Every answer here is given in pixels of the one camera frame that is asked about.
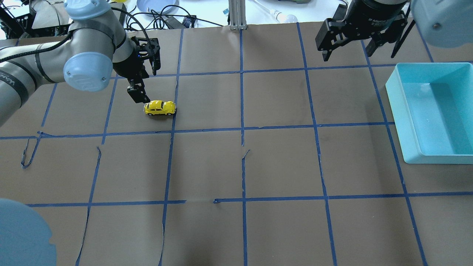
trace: yellow toy car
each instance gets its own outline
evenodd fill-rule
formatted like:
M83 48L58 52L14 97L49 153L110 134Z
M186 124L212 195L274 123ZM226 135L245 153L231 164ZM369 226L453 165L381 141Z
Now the yellow toy car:
M161 100L150 101L143 107L145 114L153 115L172 115L176 112L176 104L174 102L165 102Z

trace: metal bracket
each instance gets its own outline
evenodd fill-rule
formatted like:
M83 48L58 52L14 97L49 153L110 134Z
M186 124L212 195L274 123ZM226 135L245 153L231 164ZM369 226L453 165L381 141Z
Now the metal bracket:
M230 29L246 29L245 0L228 0Z

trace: blue grid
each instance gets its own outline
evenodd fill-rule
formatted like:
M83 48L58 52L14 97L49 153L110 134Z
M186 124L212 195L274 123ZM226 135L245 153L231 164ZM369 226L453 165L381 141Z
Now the blue grid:
M333 258L333 265L337 266L337 258L335 252L335 242L333 240L333 229L331 225L331 217L330 217L330 208L329 208L329 200L333 199L370 199L370 198L402 198L404 197L406 200L406 204L409 210L409 214L411 217L412 225L414 228L415 237L418 243L421 259L423 264L426 266L427 261L425 258L425 254L422 248L421 239L417 230L414 214L412 211L410 198L411 197L431 197L431 196L459 196L459 195L473 195L473 191L459 191L459 192L439 192L439 193L408 193L406 185L404 183L404 178L402 174L402 169L399 163L399 158L394 146L393 137L391 134L391 130L389 128L390 125L394 125L394 122L389 122L386 118L385 109L383 103L381 101L381 97L379 94L379 90L377 87L376 80L373 74L373 68L376 67L394 67L395 64L379 64L379 65L371 65L369 58L366 54L366 48L363 42L361 42L363 46L363 50L365 53L365 57L367 60L366 65L353 65L353 66L331 66L331 67L308 67L305 55L304 44L302 41L302 34L300 31L299 23L296 23L299 35L299 41L301 45L302 56L304 60L304 68L289 68L289 69L268 69L268 70L244 70L243 69L243 32L240 31L240 70L239 71L222 71L222 72L204 72L204 73L180 73L180 64L181 64L181 55L182 55L182 45L183 45L183 35L184 31L181 30L181 37L180 37L180 44L179 44L179 56L178 56L178 65L177 65L177 72L176 74L159 74L153 77L176 77L176 89L175 89L175 102L178 101L178 87L179 87L179 77L180 76L193 76L193 75L221 75L221 74L240 74L240 93L241 93L241 127L240 128L207 128L207 129L191 129L191 130L176 130L175 129L175 119L176 116L173 117L172 122L172 129L170 131L158 131L158 132L124 132L124 133L108 133L107 126L108 121L110 118L110 112L113 105L114 100L114 92L116 89L116 84L118 79L122 79L122 77L115 76L111 78L114 80L114 86L112 95L110 98L110 104L107 112L107 118L105 122L104 132L103 134L83 134L83 135L50 135L44 132L38 132L38 136L7 136L7 137L0 137L0 140L12 140L12 139L36 139L35 148L31 155L31 160L34 159L37 147L39 142L42 138L89 138L89 137L102 137L102 144L105 143L107 136L118 136L118 135L140 135L140 134L161 134L161 133L170 133L171 134L171 144L169 149L169 157L168 157L168 167L167 167L167 175L166 175L166 190L165 190L165 198L163 201L138 201L138 202L98 202L93 203L93 195L95 190L95 183L96 178L98 175L98 170L100 166L100 150L99 155L97 158L97 165L96 170L94 173L93 183L90 191L89 201L86 203L54 203L54 204L27 204L30 207L70 207L70 206L83 206L88 208L88 216L90 213L90 208L92 206L122 206L122 205L155 205L155 204L162 204L163 205L163 228L165 229L166 226L166 213L167 213L167 205L168 204L184 204L185 200L168 200L169 195L169 183L170 183L170 176L171 176L171 163L172 163L172 155L173 155L173 142L174 142L174 135L175 133L195 133L195 132L213 132L213 131L241 131L242 133L242 145L245 143L245 130L265 130L265 129L283 129L283 128L313 128L315 134L315 143L317 147L317 158L319 163L320 175L321 175L321 182L323 188L323 196L293 196L293 197L255 197L255 198L247 198L246 197L246 185L245 185L245 156L242 158L242 197L241 198L222 198L222 199L215 199L214 203L226 203L226 202L242 202L242 209L243 209L243 250L244 250L244 265L248 265L248 257L247 257L247 233L246 233L246 202L258 202L258 201L304 201L304 200L324 200L325 201L325 209L326 209L326 216L327 216L327 225L329 231L329 238L332 250L332 258ZM427 43L425 42L424 38L422 37L422 41L424 43L425 49L429 55L431 62L434 62L432 55L429 51ZM377 99L379 102L379 106L382 111L383 121L382 122L374 122L374 123L347 123L347 124L317 124L314 109L313 109L313 101L312 95L310 90L310 81L308 76L309 70L320 70L320 69L346 69L346 68L368 68L371 74L371 78L373 81L373 85L376 91ZM245 73L256 73L256 72L279 72L279 71L304 71L306 75L306 82L307 82L307 93L309 96L309 104L311 108L311 116L312 116L312 124L304 124L304 125L287 125L287 126L265 126L265 127L245 127L244 124L244 74ZM44 126L47 115L55 95L55 91L57 88L57 84L54 85L53 91L51 92L51 96L48 102L48 106L46 108L41 127ZM391 148L393 151L393 155L396 161L396 166L399 172L400 182L403 187L402 194L377 194L377 195L328 195L326 191L326 187L324 184L324 175L322 169L322 163L320 161L321 150L320 150L320 143L318 139L318 128L319 127L344 127L344 126L370 126L370 125L384 125L386 127L389 141L391 143ZM79 264L80 256L76 262L76 265Z

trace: light blue joint cap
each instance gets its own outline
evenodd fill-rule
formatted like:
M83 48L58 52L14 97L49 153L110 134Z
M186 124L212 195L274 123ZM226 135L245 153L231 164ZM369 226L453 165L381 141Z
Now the light blue joint cap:
M110 10L105 0L66 0L64 6L73 20L95 18Z
M0 198L0 264L2 266L56 266L53 234L32 208Z
M84 52L72 56L64 65L63 74L71 87L84 91L100 91L108 86L112 60L102 53Z

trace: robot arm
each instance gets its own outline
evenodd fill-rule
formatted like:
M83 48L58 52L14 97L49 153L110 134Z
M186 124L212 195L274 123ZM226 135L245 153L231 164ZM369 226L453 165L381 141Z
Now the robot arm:
M350 7L339 5L333 18L320 28L315 43L324 61L332 51L354 40L371 38L366 47L371 56L385 43L395 43L394 57L407 15L402 8L408 0L353 0ZM473 42L473 2L471 0L411 0L410 9L428 43L440 47L458 47Z
M144 39L129 39L105 0L69 0L66 10L74 20L70 40L0 50L0 126L39 86L67 82L79 90L99 91L107 87L112 68L128 79L135 102L149 102L143 60L150 59L155 74L160 68L158 40L140 44ZM37 53L48 48L53 49Z

